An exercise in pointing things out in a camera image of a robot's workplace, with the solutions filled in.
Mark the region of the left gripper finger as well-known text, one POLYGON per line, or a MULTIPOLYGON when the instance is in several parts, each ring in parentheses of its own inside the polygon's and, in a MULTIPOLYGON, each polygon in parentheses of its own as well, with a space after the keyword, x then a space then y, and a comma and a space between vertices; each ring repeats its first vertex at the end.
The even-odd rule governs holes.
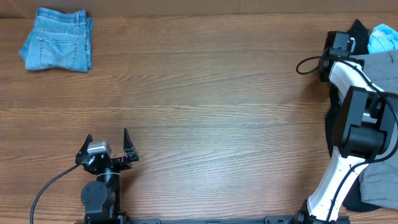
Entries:
POLYGON ((136 151, 126 128, 124 128, 123 151, 125 153, 134 153, 136 151))
POLYGON ((85 154, 88 153, 88 146, 93 141, 92 135, 87 135, 85 142, 83 143, 81 149, 78 151, 77 157, 83 157, 85 154))

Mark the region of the grey shorts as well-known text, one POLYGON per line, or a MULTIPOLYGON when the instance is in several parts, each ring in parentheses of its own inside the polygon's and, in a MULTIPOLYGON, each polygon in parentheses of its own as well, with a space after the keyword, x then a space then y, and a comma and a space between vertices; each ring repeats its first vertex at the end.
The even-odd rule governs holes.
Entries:
MULTIPOLYGON (((397 50, 378 54, 355 55, 364 60, 364 73, 376 86, 397 93, 397 50)), ((354 212, 370 212, 381 207, 397 208, 397 154, 370 164, 350 189, 344 207, 354 212)))

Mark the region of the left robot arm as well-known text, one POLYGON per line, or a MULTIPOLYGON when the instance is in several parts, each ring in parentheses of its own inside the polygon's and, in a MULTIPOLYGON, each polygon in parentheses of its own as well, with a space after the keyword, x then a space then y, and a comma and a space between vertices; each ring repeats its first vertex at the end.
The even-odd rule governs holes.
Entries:
POLYGON ((127 129, 124 130, 123 151, 125 156, 112 158, 109 144, 93 142, 90 134, 78 151, 75 163, 96 177, 81 191, 85 223, 132 223, 128 213, 121 210, 121 171, 131 169, 139 155, 127 129))

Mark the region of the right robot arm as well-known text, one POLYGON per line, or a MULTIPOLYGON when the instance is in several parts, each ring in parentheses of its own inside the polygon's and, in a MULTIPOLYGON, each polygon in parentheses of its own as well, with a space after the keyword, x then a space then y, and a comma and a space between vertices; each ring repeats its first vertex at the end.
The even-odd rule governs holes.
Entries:
POLYGON ((363 61, 350 55, 355 39, 347 32, 329 31, 315 71, 336 96, 339 113, 331 134, 331 161, 314 193, 291 223, 349 223, 338 216, 341 204, 360 173, 391 158, 397 148, 397 95, 377 87, 363 72, 363 61))

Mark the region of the black shirt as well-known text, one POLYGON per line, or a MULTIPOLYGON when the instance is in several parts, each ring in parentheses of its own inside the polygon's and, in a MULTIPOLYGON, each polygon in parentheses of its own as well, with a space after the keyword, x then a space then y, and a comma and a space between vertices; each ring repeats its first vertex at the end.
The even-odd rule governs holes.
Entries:
MULTIPOLYGON (((364 55, 369 53, 367 48, 369 29, 365 28, 365 26, 363 26, 358 19, 354 21, 347 33, 356 41, 353 55, 364 55)), ((330 89, 330 101, 331 108, 325 117, 325 133, 329 155, 331 156, 333 151, 333 146, 331 144, 331 134, 334 128, 334 122, 340 111, 340 106, 338 105, 338 95, 333 88, 330 89)), ((343 201, 343 206, 352 212, 371 212, 380 208, 380 206, 361 201, 359 177, 356 178, 349 192, 347 193, 343 201)))

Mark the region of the light blue garment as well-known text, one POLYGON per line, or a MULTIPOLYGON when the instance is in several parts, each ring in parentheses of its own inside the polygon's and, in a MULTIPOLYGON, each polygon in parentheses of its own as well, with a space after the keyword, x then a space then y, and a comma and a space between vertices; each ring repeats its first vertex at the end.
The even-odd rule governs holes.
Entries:
POLYGON ((369 54, 393 50, 397 50, 397 31, 385 24, 374 27, 368 41, 369 54))

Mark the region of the folded blue jeans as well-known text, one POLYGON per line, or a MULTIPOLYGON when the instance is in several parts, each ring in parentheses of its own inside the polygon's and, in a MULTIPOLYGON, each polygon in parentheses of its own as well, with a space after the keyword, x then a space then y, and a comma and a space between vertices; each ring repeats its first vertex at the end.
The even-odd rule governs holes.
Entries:
POLYGON ((88 72, 93 68, 93 27, 85 10, 62 13, 38 8, 34 27, 19 51, 25 69, 88 72))

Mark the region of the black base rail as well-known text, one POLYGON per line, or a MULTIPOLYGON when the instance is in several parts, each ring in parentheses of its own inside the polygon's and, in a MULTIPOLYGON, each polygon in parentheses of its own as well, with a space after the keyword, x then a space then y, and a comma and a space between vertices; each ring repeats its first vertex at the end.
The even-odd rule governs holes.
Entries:
POLYGON ((84 223, 130 223, 130 224, 293 224, 294 216, 266 216, 264 218, 237 218, 237 219, 205 219, 205 220, 160 220, 153 219, 127 219, 127 221, 80 221, 84 223))

